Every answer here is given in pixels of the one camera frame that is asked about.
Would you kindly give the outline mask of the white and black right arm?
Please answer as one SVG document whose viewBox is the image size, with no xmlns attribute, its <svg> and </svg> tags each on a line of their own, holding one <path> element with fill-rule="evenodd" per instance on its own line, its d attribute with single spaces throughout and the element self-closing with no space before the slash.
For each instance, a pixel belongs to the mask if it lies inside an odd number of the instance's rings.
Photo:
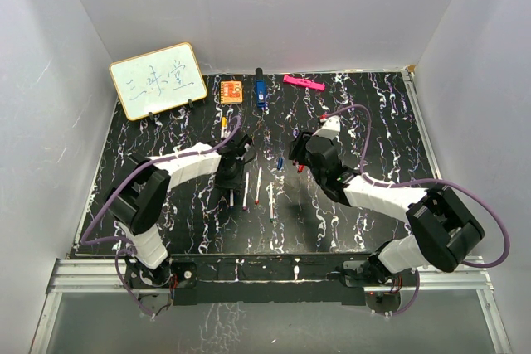
<svg viewBox="0 0 531 354">
<path fill-rule="evenodd" d="M 431 265 L 450 273 L 483 240 L 485 231 L 451 187 L 380 187 L 342 164 L 330 138 L 300 133 L 289 159 L 307 167 L 323 193 L 336 203 L 365 208 L 401 221 L 411 235 L 380 245 L 348 279 L 390 284 L 404 270 Z"/>
</svg>

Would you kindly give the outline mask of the white pen with yellow tip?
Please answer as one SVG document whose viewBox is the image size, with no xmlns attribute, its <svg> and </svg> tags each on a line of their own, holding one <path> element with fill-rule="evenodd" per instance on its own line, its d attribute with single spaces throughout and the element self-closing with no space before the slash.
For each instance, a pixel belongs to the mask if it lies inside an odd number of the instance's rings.
<svg viewBox="0 0 531 354">
<path fill-rule="evenodd" d="M 222 122 L 221 122 L 221 139 L 226 138 L 227 135 L 228 135 L 227 125 L 228 125 L 227 117 L 223 116 L 222 117 Z"/>
</svg>

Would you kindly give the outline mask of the white pen with purple tip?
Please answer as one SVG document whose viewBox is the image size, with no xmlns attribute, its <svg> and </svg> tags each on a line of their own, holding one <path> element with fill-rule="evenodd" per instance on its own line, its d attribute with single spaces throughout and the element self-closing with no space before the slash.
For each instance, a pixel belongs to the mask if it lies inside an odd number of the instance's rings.
<svg viewBox="0 0 531 354">
<path fill-rule="evenodd" d="M 250 178 L 250 173 L 246 172 L 245 180 L 244 180 L 243 199 L 242 199 L 242 210 L 243 211 L 246 211 L 248 208 L 247 197 L 248 197 L 248 190 L 249 190 L 249 178 Z"/>
</svg>

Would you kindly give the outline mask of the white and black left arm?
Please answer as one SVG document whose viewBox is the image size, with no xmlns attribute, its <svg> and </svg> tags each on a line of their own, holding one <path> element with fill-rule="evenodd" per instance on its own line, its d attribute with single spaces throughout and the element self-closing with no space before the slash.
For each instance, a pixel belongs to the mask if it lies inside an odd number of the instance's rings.
<svg viewBox="0 0 531 354">
<path fill-rule="evenodd" d="M 129 240 L 137 260 L 136 274 L 145 284 L 161 287 L 171 277 L 169 254 L 157 222 L 168 194 L 200 176 L 213 176 L 215 187 L 238 189 L 243 182 L 246 155 L 253 142 L 237 130 L 219 143 L 196 143 L 172 155 L 146 158 L 131 155 L 117 182 L 109 189 L 108 211 Z"/>
</svg>

